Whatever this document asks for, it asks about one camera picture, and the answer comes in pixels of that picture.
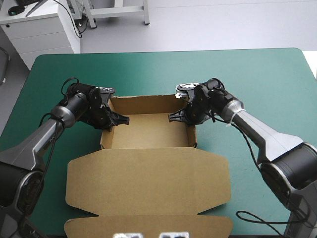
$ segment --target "white cable tie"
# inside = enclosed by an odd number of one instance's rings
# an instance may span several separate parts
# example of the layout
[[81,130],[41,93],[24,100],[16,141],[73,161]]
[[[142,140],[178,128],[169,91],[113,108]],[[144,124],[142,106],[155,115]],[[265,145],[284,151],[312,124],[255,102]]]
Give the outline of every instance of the white cable tie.
[[244,108],[241,108],[240,110],[236,111],[236,112],[232,115],[232,117],[231,117],[231,119],[230,119],[230,122],[226,125],[226,127],[231,126],[231,123],[232,123],[232,120],[233,120],[234,116],[235,116],[236,114],[238,114],[239,112],[241,112],[241,111],[245,111],[245,109],[244,109]]

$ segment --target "green tabletop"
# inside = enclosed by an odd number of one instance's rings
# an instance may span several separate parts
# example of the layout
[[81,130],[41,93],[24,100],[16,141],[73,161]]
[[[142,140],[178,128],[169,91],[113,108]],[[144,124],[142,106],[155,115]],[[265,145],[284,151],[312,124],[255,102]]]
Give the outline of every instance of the green tabletop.
[[[114,87],[117,96],[173,94],[177,84],[217,77],[249,113],[317,145],[317,84],[302,52],[260,49],[40,56],[0,137],[0,150],[37,128],[41,116],[62,98],[60,87],[71,76],[82,83]],[[198,148],[223,155],[230,164],[230,202],[204,214],[230,217],[235,235],[274,234],[265,225],[235,216],[237,210],[270,221],[285,221],[289,215],[263,182],[241,134],[211,120],[197,126],[197,134]],[[66,220],[89,216],[65,203],[67,163],[98,150],[100,136],[101,131],[79,122],[56,143],[46,186],[31,218],[45,233],[64,234]]]

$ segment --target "cardboard box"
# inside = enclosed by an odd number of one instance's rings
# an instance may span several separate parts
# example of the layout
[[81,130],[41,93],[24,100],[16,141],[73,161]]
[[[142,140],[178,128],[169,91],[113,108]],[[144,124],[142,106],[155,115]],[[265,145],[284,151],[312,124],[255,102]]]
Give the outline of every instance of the cardboard box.
[[99,216],[68,221],[67,236],[159,238],[163,232],[188,232],[191,238],[227,238],[229,218],[197,214],[229,201],[228,161],[193,147],[195,127],[168,122],[183,102],[167,95],[111,103],[130,116],[130,125],[104,132],[106,149],[69,163],[67,204]]
[[101,147],[168,148],[195,147],[196,129],[184,123],[170,123],[168,115],[185,106],[175,95],[113,97],[113,111],[130,117],[129,125],[120,125],[112,131],[104,130]]

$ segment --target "computer mouse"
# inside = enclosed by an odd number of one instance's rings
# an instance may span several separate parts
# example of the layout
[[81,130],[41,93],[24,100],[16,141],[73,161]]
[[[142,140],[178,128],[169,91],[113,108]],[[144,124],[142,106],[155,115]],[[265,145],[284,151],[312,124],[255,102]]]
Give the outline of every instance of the computer mouse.
[[8,14],[10,16],[15,16],[17,14],[24,12],[24,10],[25,10],[25,7],[23,6],[13,6],[8,10]]

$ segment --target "white bracket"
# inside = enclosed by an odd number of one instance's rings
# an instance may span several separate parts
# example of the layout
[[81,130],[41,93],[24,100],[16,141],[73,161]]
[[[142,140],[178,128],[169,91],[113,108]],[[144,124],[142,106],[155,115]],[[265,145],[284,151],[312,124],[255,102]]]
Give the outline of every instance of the white bracket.
[[123,0],[114,0],[114,7],[92,9],[90,0],[82,0],[91,28],[96,28],[94,19],[117,16],[144,15],[145,24],[150,23],[148,0],[143,6],[123,6]]

